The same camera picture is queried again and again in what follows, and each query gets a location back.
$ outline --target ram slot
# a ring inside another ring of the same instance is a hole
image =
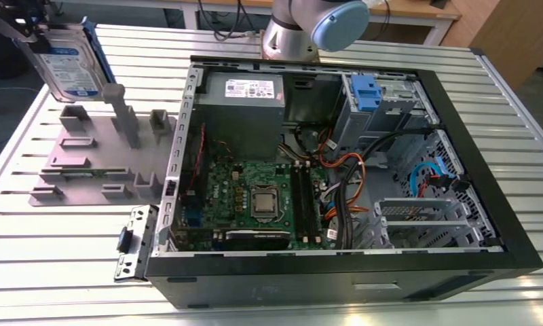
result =
[[[299,241],[306,236],[303,206],[301,202],[301,169],[293,166],[290,169],[290,184],[291,184],[291,206],[293,206],[293,223],[295,227],[295,239]]]
[[[319,231],[318,231],[318,216],[315,214],[314,208],[314,191],[313,191],[313,184],[311,184],[311,177],[310,177],[310,170],[302,169],[301,172],[301,193],[302,198],[301,201],[303,203],[303,219],[306,225],[306,234],[307,239],[310,242],[315,242],[319,239]]]

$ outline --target green circuit board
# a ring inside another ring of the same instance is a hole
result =
[[[310,169],[313,185],[325,181],[322,168]],[[277,191],[278,217],[262,223],[252,217],[252,191],[269,187]],[[322,243],[295,239],[290,165],[262,162],[217,162],[208,175],[204,228],[275,229],[291,233],[291,249],[321,249]],[[321,216],[318,209],[318,229]]]

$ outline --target slotted aluminum table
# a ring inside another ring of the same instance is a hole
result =
[[[117,82],[126,87],[126,102],[140,113],[166,109],[177,114],[192,54],[259,57],[257,39],[218,43],[204,31],[101,25],[97,34]],[[371,42],[321,57],[323,62],[437,71],[543,259],[543,131],[486,58],[467,49]],[[112,112],[105,104],[82,104],[90,114]],[[28,204],[61,131],[62,108],[42,88],[0,156],[0,321],[470,326],[495,320],[543,325],[543,269],[431,304],[189,312],[177,311],[148,283],[116,285],[114,247],[130,206]]]

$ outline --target cpu socket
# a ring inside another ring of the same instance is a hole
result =
[[[256,185],[252,192],[252,217],[259,223],[278,218],[278,188],[274,185]]]

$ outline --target motherboard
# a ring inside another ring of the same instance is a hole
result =
[[[325,171],[263,162],[209,166],[202,209],[185,208],[174,231],[182,250],[306,250],[325,246],[315,198]]]

